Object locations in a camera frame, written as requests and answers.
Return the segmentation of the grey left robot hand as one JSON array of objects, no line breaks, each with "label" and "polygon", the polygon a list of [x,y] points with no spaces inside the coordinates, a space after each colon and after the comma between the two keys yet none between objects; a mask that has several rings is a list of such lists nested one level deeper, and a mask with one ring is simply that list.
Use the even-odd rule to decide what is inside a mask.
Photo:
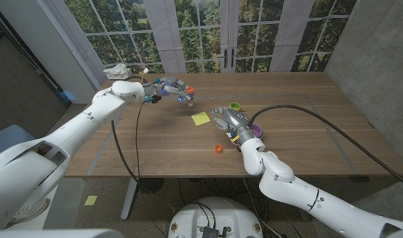
[{"label": "grey left robot hand", "polygon": [[161,97],[170,94],[178,95],[178,100],[186,100],[189,106],[193,104],[194,88],[189,87],[185,82],[177,77],[162,77],[155,79],[153,84],[153,96]]}]

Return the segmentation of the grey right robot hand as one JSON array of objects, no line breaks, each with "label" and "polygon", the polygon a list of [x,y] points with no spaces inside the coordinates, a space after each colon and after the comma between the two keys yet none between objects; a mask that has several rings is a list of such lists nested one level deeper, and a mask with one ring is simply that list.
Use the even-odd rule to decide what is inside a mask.
[{"label": "grey right robot hand", "polygon": [[229,135],[229,139],[236,145],[242,145],[245,141],[254,138],[254,134],[248,126],[248,118],[240,111],[231,108],[220,107],[212,111],[215,125]]}]

